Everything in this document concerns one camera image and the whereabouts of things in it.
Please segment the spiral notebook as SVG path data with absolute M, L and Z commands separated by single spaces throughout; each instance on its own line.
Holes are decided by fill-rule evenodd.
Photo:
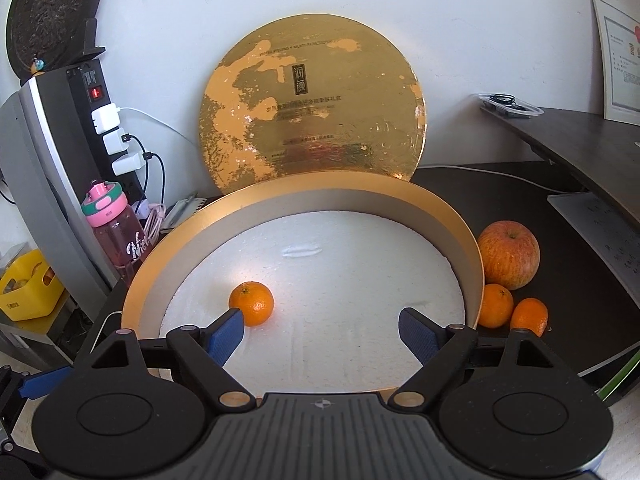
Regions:
M 183 200 L 178 200 L 165 216 L 160 230 L 168 232 L 180 226 L 181 223 L 191 218 L 196 212 L 202 209 L 207 203 L 206 198 L 190 195 Z

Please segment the round gold box lid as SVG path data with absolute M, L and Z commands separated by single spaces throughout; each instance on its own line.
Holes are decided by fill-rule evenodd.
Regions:
M 311 171 L 408 181 L 426 141 L 418 78 L 390 40 L 332 14 L 298 14 L 242 38 L 207 81 L 198 136 L 221 193 Z

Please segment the round gold box base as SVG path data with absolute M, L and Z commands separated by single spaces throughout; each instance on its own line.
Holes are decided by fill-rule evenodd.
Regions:
M 420 366 L 400 340 L 400 311 L 474 325 L 484 281 L 472 231 L 434 193 L 379 174 L 300 174 L 243 188 L 175 228 L 134 278 L 122 326 L 141 338 L 206 326 L 236 286 L 258 282 L 272 315 L 227 364 L 245 388 L 387 392 Z

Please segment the white keyboard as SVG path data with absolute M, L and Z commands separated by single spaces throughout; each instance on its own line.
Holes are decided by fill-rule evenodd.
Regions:
M 593 193 L 555 194 L 550 205 L 587 242 L 639 304 L 639 232 Z

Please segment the black power strip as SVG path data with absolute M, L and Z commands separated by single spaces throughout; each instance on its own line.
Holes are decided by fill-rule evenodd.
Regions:
M 142 186 L 134 171 L 114 173 L 113 162 L 128 153 L 128 144 L 122 140 L 119 114 L 108 94 L 100 61 L 95 58 L 74 65 L 66 70 L 66 77 L 100 178 L 119 182 L 132 204 L 142 197 Z

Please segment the yellow plastic crate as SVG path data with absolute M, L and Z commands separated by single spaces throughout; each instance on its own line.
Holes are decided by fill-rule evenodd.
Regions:
M 48 316 L 65 288 L 39 249 L 19 256 L 1 278 L 1 310 L 12 322 Z

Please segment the red yellow apple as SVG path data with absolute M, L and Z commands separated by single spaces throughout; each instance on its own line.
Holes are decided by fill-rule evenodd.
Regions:
M 540 265 L 539 244 L 530 229 L 511 220 L 492 222 L 477 240 L 485 281 L 515 290 L 527 285 Z

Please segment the orange mandarin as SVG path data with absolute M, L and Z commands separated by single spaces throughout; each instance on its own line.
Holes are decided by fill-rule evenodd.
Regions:
M 514 300 L 509 289 L 499 284 L 486 284 L 477 323 L 486 328 L 503 326 L 511 318 Z
M 544 334 L 548 325 L 548 308 L 536 298 L 526 298 L 520 301 L 513 310 L 510 329 L 526 328 L 538 337 Z
M 269 320 L 274 308 L 274 298 L 266 285 L 243 282 L 232 290 L 228 306 L 242 312 L 245 326 L 254 327 Z

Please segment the bottom white charger plug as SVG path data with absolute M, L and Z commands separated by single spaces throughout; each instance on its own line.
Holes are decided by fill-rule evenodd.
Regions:
M 112 162 L 112 170 L 115 176 L 122 176 L 135 172 L 145 166 L 145 159 L 142 153 L 127 153 Z

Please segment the dark round decorative plate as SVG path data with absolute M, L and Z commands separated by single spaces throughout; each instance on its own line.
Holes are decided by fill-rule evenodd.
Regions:
M 92 60 L 100 0 L 12 0 L 6 22 L 6 53 L 21 82 L 38 72 Z

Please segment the white charger plug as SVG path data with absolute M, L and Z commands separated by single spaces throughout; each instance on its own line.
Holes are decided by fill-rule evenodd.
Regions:
M 104 133 L 102 141 L 109 155 L 116 155 L 128 150 L 129 142 L 125 140 L 126 132 L 122 128 Z
M 99 136 L 120 127 L 119 111 L 115 103 L 108 103 L 91 112 L 94 130 Z
M 142 153 L 127 153 L 112 162 L 112 170 L 115 176 L 122 176 L 135 172 L 145 166 L 145 159 Z

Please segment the top white charger plug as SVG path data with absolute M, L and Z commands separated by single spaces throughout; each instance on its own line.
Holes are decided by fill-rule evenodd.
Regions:
M 120 127 L 119 111 L 115 103 L 108 103 L 91 112 L 94 130 L 99 136 Z

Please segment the middle white charger plug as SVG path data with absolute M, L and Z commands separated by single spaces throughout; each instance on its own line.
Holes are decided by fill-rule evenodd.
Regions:
M 126 132 L 122 128 L 104 133 L 102 141 L 109 155 L 116 155 L 128 150 L 129 142 L 125 140 Z

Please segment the pink water bottle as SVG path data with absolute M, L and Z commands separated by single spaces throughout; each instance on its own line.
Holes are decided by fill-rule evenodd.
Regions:
M 130 286 L 152 246 L 122 186 L 94 181 L 81 210 L 112 265 Z

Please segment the framed white certificate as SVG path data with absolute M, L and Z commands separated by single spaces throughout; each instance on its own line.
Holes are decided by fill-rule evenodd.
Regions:
M 591 0 L 603 68 L 604 118 L 639 125 L 639 7 Z

